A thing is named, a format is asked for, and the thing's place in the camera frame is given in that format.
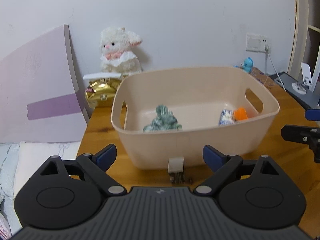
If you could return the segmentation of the blue white tissue pack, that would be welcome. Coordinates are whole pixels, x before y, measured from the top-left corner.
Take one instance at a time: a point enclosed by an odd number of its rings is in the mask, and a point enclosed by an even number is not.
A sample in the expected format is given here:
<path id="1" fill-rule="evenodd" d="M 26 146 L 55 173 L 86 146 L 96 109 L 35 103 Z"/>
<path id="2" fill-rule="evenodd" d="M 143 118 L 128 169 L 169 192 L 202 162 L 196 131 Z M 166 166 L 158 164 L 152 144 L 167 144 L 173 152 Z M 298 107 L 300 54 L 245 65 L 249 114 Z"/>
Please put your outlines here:
<path id="1" fill-rule="evenodd" d="M 235 123 L 234 112 L 232 110 L 223 109 L 221 111 L 219 125 L 232 125 Z"/>

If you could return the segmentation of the orange sock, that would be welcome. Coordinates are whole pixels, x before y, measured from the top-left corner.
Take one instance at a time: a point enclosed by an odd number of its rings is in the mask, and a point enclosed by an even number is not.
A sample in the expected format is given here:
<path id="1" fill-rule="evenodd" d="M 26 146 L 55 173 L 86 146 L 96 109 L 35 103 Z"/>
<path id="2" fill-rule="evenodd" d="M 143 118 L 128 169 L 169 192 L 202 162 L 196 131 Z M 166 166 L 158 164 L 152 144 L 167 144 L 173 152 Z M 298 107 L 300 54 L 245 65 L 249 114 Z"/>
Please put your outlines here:
<path id="1" fill-rule="evenodd" d="M 233 115 L 234 115 L 235 121 L 242 121 L 242 120 L 248 119 L 247 112 L 243 107 L 240 107 L 240 108 L 234 110 Z"/>

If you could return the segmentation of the green plaid sock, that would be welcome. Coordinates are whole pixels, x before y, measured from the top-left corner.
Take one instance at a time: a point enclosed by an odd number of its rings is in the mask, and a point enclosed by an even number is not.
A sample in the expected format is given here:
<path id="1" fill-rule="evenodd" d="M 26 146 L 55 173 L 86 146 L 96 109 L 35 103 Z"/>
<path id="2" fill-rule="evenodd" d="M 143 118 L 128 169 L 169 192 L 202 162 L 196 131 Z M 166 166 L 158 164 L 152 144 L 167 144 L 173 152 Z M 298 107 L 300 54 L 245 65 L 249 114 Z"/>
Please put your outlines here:
<path id="1" fill-rule="evenodd" d="M 158 105 L 156 107 L 156 114 L 157 116 L 152 122 L 143 128 L 143 132 L 182 129 L 182 125 L 178 123 L 178 120 L 175 118 L 172 111 L 168 110 L 167 106 Z"/>

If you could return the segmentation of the dark grey box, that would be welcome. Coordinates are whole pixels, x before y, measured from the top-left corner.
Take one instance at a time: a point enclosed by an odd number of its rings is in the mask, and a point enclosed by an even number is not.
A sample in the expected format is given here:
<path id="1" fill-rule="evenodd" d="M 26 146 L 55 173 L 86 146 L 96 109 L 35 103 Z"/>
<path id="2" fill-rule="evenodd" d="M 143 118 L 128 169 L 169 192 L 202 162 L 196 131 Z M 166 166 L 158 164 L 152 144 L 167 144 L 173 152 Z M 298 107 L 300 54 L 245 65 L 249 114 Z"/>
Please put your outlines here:
<path id="1" fill-rule="evenodd" d="M 269 77 L 280 87 L 282 87 L 281 83 L 283 83 L 287 93 L 289 93 L 305 110 L 318 108 L 319 95 L 302 85 L 302 81 L 297 81 L 285 72 L 280 72 L 279 75 L 269 75 Z"/>

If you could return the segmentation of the white phone stand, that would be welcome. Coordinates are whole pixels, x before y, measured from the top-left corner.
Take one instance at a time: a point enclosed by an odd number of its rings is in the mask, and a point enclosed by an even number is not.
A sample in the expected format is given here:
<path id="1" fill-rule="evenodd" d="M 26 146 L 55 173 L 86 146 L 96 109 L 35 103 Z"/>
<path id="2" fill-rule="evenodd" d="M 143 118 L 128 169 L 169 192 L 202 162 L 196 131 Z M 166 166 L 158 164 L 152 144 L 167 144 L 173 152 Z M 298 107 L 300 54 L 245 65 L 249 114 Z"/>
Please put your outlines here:
<path id="1" fill-rule="evenodd" d="M 302 62 L 300 64 L 302 70 L 302 80 L 292 83 L 292 88 L 295 92 L 300 95 L 305 95 L 307 93 L 306 87 L 313 85 L 310 66 L 307 63 Z"/>

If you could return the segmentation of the gold snack bag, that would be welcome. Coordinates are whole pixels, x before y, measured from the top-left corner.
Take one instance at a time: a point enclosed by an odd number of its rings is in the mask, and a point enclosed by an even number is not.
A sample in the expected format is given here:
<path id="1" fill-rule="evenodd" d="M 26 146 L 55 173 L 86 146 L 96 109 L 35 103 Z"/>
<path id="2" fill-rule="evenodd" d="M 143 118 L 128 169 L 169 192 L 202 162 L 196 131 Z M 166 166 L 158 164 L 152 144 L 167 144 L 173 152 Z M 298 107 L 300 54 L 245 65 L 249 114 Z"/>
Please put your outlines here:
<path id="1" fill-rule="evenodd" d="M 115 78 L 90 81 L 85 90 L 85 98 L 89 107 L 112 107 L 120 84 L 121 80 Z"/>

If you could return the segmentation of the white bedding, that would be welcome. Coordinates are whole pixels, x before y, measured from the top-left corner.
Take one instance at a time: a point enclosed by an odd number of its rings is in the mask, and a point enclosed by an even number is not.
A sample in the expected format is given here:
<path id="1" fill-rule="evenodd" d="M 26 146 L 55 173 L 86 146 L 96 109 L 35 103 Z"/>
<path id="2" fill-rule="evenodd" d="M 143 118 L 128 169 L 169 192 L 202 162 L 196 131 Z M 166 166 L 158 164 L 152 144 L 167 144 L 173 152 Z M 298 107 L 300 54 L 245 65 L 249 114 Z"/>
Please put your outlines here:
<path id="1" fill-rule="evenodd" d="M 1 237 L 8 239 L 21 228 L 14 209 L 20 189 L 52 155 L 74 159 L 81 142 L 1 143 Z"/>

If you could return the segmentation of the beige plastic storage basket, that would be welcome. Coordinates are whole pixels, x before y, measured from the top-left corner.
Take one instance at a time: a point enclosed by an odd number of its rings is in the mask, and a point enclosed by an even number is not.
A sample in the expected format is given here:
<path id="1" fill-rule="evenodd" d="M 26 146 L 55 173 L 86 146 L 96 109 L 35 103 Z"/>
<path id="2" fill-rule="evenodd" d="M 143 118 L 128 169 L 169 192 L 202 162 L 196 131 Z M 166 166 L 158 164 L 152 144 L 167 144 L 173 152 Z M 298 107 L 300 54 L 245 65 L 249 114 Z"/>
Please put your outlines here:
<path id="1" fill-rule="evenodd" d="M 180 131 L 143 132 L 156 107 L 172 111 Z M 248 119 L 219 125 L 223 109 L 243 107 Z M 185 166 L 203 163 L 211 145 L 226 154 L 254 151 L 280 110 L 269 90 L 235 67 L 195 67 L 142 72 L 126 77 L 113 101 L 111 123 L 135 167 L 165 169 L 170 158 Z"/>

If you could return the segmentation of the blue toy figurine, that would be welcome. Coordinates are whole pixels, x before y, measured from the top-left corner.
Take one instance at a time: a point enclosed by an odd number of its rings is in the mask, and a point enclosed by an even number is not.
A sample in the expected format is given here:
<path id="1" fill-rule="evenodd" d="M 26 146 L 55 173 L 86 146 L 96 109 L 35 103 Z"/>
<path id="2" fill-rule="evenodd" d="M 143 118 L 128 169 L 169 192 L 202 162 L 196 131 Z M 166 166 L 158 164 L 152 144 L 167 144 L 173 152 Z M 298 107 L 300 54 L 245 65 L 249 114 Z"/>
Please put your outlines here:
<path id="1" fill-rule="evenodd" d="M 252 71 L 252 68 L 254 66 L 254 62 L 251 57 L 248 57 L 244 60 L 243 64 L 241 65 L 241 69 L 247 73 L 250 73 Z"/>

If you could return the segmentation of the pink purple headboard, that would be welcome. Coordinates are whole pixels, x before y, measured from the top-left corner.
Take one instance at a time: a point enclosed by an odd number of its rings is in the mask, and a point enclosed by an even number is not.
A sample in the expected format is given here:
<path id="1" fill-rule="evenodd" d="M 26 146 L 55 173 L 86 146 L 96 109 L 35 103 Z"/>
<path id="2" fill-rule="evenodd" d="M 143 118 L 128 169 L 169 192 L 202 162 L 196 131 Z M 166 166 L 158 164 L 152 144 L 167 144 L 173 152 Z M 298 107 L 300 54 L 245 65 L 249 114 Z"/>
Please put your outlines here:
<path id="1" fill-rule="evenodd" d="M 1 60 L 1 142 L 74 142 L 89 121 L 62 25 Z"/>

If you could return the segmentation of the white paper card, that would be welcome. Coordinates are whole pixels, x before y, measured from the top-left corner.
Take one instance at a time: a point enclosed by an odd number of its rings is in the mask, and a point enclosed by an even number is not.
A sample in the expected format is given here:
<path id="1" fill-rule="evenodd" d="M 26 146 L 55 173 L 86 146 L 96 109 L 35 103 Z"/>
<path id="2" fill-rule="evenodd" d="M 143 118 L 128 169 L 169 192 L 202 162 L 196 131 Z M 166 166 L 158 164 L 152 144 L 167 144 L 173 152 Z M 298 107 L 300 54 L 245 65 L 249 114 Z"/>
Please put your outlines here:
<path id="1" fill-rule="evenodd" d="M 92 73 L 86 74 L 83 76 L 83 80 L 97 80 L 97 79 L 121 79 L 123 75 L 121 73 L 109 73 L 109 72 L 99 72 L 99 73 Z"/>

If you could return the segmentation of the white plush lamb toy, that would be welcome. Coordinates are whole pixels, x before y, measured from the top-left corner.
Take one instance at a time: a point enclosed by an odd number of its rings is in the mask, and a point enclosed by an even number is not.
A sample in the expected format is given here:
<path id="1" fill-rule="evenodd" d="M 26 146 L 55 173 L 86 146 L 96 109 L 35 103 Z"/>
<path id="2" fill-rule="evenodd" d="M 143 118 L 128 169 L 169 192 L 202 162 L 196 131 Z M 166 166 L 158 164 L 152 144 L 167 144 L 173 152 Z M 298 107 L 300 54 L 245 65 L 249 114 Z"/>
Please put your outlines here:
<path id="1" fill-rule="evenodd" d="M 108 27 L 100 35 L 100 69 L 107 73 L 135 74 L 142 72 L 140 62 L 132 48 L 142 38 L 125 28 Z"/>

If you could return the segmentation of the white wall switch socket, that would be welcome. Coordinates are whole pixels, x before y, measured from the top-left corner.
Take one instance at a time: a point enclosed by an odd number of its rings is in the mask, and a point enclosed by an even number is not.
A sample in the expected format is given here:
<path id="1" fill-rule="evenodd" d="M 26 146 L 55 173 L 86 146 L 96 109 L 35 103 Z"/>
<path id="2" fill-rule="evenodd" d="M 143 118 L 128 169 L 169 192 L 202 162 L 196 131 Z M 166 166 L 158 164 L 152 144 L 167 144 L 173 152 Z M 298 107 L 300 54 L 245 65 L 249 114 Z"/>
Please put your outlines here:
<path id="1" fill-rule="evenodd" d="M 272 40 L 267 36 L 254 33 L 246 34 L 246 51 L 270 53 L 271 49 Z"/>

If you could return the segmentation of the wooden door frame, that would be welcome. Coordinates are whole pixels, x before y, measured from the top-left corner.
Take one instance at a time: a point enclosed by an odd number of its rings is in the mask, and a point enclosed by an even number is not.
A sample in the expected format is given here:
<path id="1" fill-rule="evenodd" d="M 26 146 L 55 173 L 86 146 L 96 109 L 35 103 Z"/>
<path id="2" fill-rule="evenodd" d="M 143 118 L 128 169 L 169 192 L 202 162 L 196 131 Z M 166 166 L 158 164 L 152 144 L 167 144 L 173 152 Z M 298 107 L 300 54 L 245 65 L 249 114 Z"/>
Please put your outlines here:
<path id="1" fill-rule="evenodd" d="M 288 74 L 302 77 L 300 64 L 309 64 L 311 73 L 319 67 L 319 0 L 295 0 L 295 34 Z"/>

